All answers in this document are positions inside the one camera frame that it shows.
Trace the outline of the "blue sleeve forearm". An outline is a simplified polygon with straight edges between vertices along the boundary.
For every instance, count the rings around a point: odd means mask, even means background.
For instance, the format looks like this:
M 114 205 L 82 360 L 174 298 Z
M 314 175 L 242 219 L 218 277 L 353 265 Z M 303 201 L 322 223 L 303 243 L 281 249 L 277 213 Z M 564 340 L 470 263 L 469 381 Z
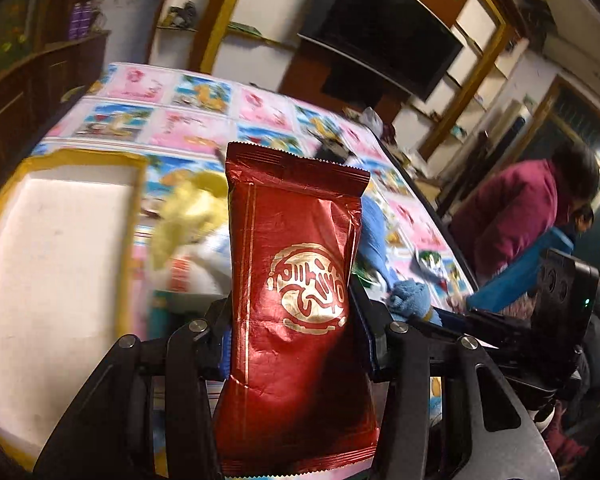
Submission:
M 574 243 L 561 229 L 550 228 L 495 278 L 468 296 L 468 309 L 498 313 L 524 296 L 535 286 L 541 255 L 550 248 L 571 255 Z

